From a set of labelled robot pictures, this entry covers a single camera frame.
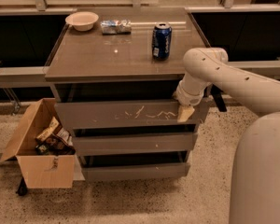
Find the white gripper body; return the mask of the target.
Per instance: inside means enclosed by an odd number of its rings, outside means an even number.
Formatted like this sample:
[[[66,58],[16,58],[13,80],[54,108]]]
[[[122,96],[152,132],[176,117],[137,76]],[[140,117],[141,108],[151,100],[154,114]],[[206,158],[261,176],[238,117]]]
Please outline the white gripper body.
[[[186,84],[184,80],[180,81],[176,91],[176,99],[182,105],[196,106],[203,98],[205,86],[202,82],[193,82]]]

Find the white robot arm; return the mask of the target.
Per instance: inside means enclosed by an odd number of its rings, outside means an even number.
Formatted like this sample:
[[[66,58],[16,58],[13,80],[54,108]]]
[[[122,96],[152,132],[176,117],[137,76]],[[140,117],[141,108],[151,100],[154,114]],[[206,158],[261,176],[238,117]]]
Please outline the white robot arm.
[[[259,118],[243,133],[234,155],[229,224],[280,224],[280,81],[228,65],[221,48],[195,48],[183,58],[175,98],[185,122],[214,84]]]

